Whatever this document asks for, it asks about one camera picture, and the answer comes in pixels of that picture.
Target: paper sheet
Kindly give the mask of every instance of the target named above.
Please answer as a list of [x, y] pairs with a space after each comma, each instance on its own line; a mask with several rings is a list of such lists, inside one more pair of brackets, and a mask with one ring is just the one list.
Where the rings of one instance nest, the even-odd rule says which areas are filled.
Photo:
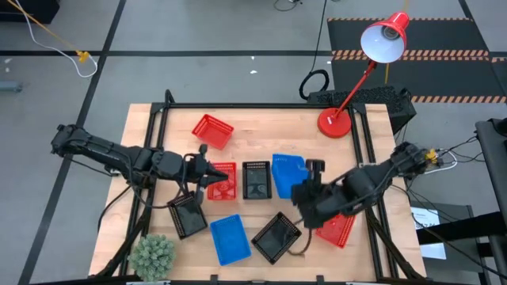
[[[440, 220], [438, 219], [438, 211], [437, 210], [426, 210], [418, 207], [411, 207], [412, 213], [414, 214], [414, 218], [420, 222], [423, 226], [435, 226], [440, 225]], [[416, 222], [414, 222], [416, 230], [421, 229]], [[445, 256], [445, 248], [444, 244], [431, 244], [431, 245], [421, 245], [421, 254], [423, 257], [428, 258], [436, 258], [444, 260]]]

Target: lamp arm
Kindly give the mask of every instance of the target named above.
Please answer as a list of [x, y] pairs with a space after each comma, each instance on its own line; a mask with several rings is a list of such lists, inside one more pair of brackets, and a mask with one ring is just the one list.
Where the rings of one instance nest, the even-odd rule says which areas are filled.
[[345, 100], [343, 101], [343, 103], [341, 104], [340, 108], [333, 114], [333, 119], [336, 119], [336, 117], [341, 113], [343, 112], [343, 109], [345, 107], [347, 107], [347, 104], [349, 103], [350, 99], [352, 99], [352, 97], [354, 96], [354, 94], [357, 92], [357, 90], [359, 89], [359, 87], [361, 87], [364, 83], [364, 81], [366, 80], [366, 78], [368, 78], [368, 76], [370, 75], [370, 73], [377, 67], [377, 63], [374, 62], [373, 60], [370, 60], [370, 62], [368, 63], [368, 68], [366, 69], [366, 71], [364, 72], [363, 74], [363, 77], [361, 78], [361, 80], [359, 80], [359, 82], [356, 84], [356, 86], [354, 87], [354, 89], [352, 91], [350, 91], [350, 94], [345, 98]]

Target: green succulent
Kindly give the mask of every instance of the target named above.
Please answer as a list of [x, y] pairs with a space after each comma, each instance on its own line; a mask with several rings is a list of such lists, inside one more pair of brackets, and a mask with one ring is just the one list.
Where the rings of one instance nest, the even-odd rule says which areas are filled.
[[176, 253], [172, 241], [165, 235], [148, 234], [139, 239], [128, 261], [143, 281], [154, 282], [167, 277], [173, 268], [174, 258]]

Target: lamp shade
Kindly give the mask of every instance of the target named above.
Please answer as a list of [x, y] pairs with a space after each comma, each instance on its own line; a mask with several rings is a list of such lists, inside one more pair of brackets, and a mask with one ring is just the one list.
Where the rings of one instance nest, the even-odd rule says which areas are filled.
[[405, 29], [409, 16], [397, 12], [385, 21], [376, 22], [364, 30], [361, 48], [365, 55], [378, 63], [392, 63], [398, 60], [406, 48]]

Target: orange striped tape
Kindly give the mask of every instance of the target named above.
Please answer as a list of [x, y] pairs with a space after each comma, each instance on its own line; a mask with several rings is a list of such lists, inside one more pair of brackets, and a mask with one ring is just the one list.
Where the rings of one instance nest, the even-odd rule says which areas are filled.
[[505, 103], [505, 96], [412, 96], [413, 103]]
[[[488, 51], [484, 50], [406, 50], [400, 60], [434, 61], [434, 60], [486, 60], [489, 61]], [[361, 50], [333, 51], [333, 60], [368, 60]]]
[[[383, 21], [386, 18], [383, 17], [329, 17], [327, 21]], [[467, 17], [439, 17], [439, 18], [431, 18], [431, 17], [413, 17], [410, 18], [411, 21], [474, 21]]]
[[502, 62], [502, 61], [507, 61], [507, 58], [497, 58], [497, 57], [494, 57], [494, 58], [491, 59], [492, 63]]

